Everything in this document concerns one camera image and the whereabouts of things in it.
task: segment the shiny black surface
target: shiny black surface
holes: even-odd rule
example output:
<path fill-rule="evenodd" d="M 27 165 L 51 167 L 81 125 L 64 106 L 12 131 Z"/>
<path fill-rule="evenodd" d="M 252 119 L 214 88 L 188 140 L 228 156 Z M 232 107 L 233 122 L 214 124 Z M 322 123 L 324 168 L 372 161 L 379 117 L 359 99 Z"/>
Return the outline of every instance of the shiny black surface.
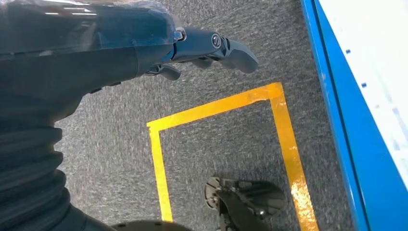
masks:
<path fill-rule="evenodd" d="M 113 225 L 117 231 L 192 231 L 175 223 L 154 220 L 140 220 Z"/>
<path fill-rule="evenodd" d="M 171 14 L 153 1 L 1 0 L 0 59 L 173 44 Z"/>

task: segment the robotic arm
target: robotic arm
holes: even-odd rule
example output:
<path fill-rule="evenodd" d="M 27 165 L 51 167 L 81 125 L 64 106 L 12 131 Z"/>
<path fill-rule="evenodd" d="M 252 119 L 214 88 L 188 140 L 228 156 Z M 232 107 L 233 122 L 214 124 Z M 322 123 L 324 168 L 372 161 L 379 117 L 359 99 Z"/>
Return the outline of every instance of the robotic arm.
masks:
<path fill-rule="evenodd" d="M 154 1 L 0 0 L 0 231 L 114 230 L 70 204 L 54 122 L 103 87 L 144 74 L 176 80 L 171 63 L 213 61 L 258 67 L 245 45 L 179 27 Z"/>

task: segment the yellow floor marking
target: yellow floor marking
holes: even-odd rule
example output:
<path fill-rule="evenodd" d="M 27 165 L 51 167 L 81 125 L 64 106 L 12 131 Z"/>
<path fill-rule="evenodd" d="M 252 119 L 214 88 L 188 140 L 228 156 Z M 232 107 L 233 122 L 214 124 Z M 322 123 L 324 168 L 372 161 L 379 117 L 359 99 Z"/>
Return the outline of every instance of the yellow floor marking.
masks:
<path fill-rule="evenodd" d="M 318 231 L 319 228 L 312 201 L 310 200 L 309 190 L 307 189 L 306 178 L 303 173 L 299 151 L 297 150 L 296 139 L 282 85 L 269 85 L 268 90 L 270 106 L 276 130 L 278 131 L 279 142 L 281 143 L 280 148 L 300 227 L 303 231 Z"/>
<path fill-rule="evenodd" d="M 150 128 L 150 139 L 152 141 L 154 173 L 156 175 L 157 191 L 159 192 L 159 203 L 160 210 L 162 211 L 162 220 L 173 222 L 159 131 Z"/>
<path fill-rule="evenodd" d="M 156 175 L 162 219 L 164 221 L 173 222 L 173 215 L 171 212 L 166 171 L 160 144 L 160 131 L 244 107 L 261 100 L 270 100 L 271 103 L 300 227 L 303 231 L 319 230 L 281 83 L 272 83 L 245 91 L 147 123 L 147 126 L 150 127 L 154 172 Z"/>

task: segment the black screw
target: black screw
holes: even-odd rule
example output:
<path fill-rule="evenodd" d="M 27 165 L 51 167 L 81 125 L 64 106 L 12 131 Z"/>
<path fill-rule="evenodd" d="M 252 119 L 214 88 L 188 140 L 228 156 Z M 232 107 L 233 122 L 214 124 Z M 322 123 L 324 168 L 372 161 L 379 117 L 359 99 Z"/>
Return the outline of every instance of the black screw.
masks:
<path fill-rule="evenodd" d="M 215 49 L 220 48 L 221 47 L 221 37 L 218 34 L 213 34 L 212 43 Z"/>

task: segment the blue shelf edge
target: blue shelf edge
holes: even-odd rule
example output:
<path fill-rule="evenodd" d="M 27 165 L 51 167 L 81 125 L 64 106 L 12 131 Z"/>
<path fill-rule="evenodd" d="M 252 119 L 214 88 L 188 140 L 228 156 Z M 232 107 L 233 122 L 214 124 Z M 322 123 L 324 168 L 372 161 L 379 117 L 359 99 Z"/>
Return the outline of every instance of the blue shelf edge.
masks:
<path fill-rule="evenodd" d="M 406 231 L 407 189 L 327 20 L 320 0 L 315 0 L 314 3 L 367 226 L 372 231 Z"/>
<path fill-rule="evenodd" d="M 363 198 L 360 194 L 358 181 L 355 175 L 350 147 L 346 138 L 344 121 L 340 116 L 341 111 L 339 100 L 332 80 L 333 76 L 330 69 L 330 61 L 325 50 L 316 3 L 314 0 L 302 0 L 301 4 L 313 55 L 316 61 L 324 102 L 330 118 L 330 126 L 342 170 L 353 223 L 356 230 L 368 231 L 370 229 L 367 222 L 367 214 L 363 206 Z"/>

